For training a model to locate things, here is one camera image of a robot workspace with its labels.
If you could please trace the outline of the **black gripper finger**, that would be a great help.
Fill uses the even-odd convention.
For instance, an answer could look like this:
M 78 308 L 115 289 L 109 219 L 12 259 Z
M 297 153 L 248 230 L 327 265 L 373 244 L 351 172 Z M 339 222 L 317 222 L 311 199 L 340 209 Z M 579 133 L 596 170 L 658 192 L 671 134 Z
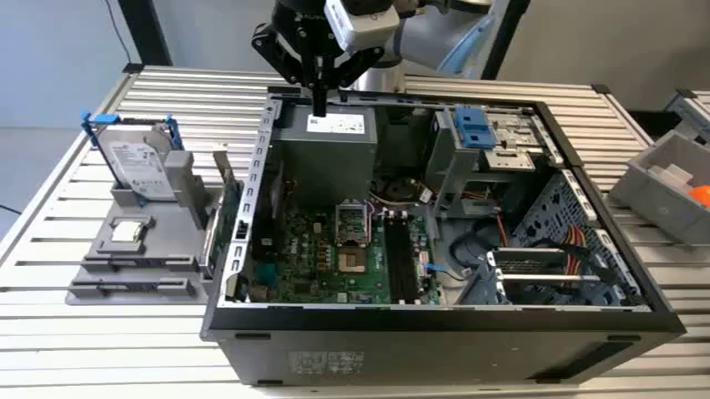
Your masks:
M 381 47 L 356 51 L 335 66 L 335 57 L 323 56 L 319 72 L 319 116 L 325 116 L 327 93 L 339 87 L 349 86 L 384 55 Z
M 292 48 L 296 58 L 279 42 L 279 33 L 272 24 L 261 23 L 253 31 L 252 47 L 284 79 L 299 83 L 312 93 L 312 115 L 319 116 L 319 79 L 316 57 L 303 28 L 295 33 Z

